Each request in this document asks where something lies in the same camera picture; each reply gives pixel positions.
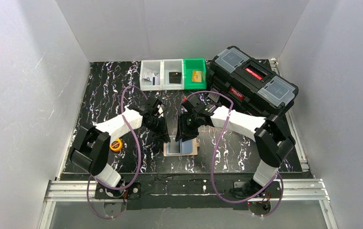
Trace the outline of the beige leather card holder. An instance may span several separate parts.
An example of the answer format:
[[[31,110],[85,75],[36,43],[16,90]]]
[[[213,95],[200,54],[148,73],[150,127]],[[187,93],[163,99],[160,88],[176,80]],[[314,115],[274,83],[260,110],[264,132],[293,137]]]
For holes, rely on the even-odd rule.
[[[185,142],[176,141],[176,136],[170,136],[170,142],[164,143],[164,156],[196,156],[200,147],[197,138]]]

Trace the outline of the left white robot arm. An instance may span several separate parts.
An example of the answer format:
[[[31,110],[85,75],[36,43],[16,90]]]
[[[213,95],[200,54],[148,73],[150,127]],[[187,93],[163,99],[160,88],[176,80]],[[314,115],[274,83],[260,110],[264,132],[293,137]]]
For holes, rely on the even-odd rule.
[[[146,127],[155,140],[170,142],[162,106],[162,101],[152,97],[141,105],[128,106],[120,115],[108,121],[80,126],[69,150],[69,160],[108,189],[119,191],[129,188],[139,173],[135,172],[130,183],[124,185],[121,175],[108,164],[110,145],[123,135],[132,133],[138,150],[137,165],[141,166],[141,147],[136,129]]]

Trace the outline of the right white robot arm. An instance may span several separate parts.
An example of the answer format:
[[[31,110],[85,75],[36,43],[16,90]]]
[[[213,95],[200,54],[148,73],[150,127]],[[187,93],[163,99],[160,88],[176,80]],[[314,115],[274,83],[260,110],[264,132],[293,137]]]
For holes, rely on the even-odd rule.
[[[187,141],[199,135],[199,127],[225,128],[247,136],[256,144],[260,163],[252,184],[264,187],[275,177],[278,168],[294,148],[295,140],[278,115],[269,117],[240,113],[220,104],[205,104],[196,95],[184,99],[185,111],[179,115],[176,141]]]

